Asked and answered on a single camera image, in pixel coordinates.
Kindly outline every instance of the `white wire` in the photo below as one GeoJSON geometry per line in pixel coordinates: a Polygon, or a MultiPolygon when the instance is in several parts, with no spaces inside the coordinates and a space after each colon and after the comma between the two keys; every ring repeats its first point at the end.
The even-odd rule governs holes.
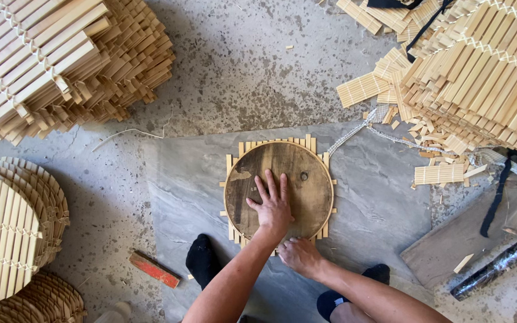
{"type": "Polygon", "coordinates": [[[97,150],[97,148],[101,147],[104,143],[109,141],[111,138],[113,138],[113,137],[115,137],[115,136],[117,136],[117,135],[119,135],[121,133],[124,133],[124,132],[127,132],[127,131],[131,131],[131,130],[139,131],[140,133],[142,133],[144,135],[152,136],[152,137],[155,137],[155,138],[165,139],[165,127],[171,122],[171,118],[173,117],[174,110],[175,110],[175,107],[171,107],[171,116],[169,117],[169,120],[167,121],[167,123],[162,126],[162,137],[161,136],[157,136],[157,135],[153,135],[152,133],[140,131],[139,129],[136,129],[136,128],[125,129],[125,130],[123,130],[121,132],[116,133],[115,135],[108,136],[104,141],[100,142],[97,146],[95,146],[95,148],[93,148],[93,150],[91,150],[91,152],[94,152],[95,150],[97,150]]]}

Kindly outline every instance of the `concrete floor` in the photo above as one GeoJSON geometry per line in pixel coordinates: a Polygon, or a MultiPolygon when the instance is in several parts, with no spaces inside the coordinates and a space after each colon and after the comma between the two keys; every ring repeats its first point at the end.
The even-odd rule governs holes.
{"type": "MultiPolygon", "coordinates": [[[[396,45],[393,34],[373,36],[341,14],[335,0],[148,3],[177,57],[158,100],[136,103],[125,122],[75,127],[18,147],[0,142],[0,156],[45,166],[66,192],[71,227],[49,270],[82,293],[88,322],[119,300],[132,303],[132,322],[164,320],[165,287],[127,262],[134,249],[155,255],[141,148],[152,139],[127,132],[91,152],[100,138],[135,127],[162,136],[172,110],[171,137],[354,120],[375,100],[346,110],[335,87],[373,70],[396,45]]],[[[436,306],[455,321],[517,322],[517,269],[471,302],[452,301],[446,290],[436,291],[436,306]]]]}

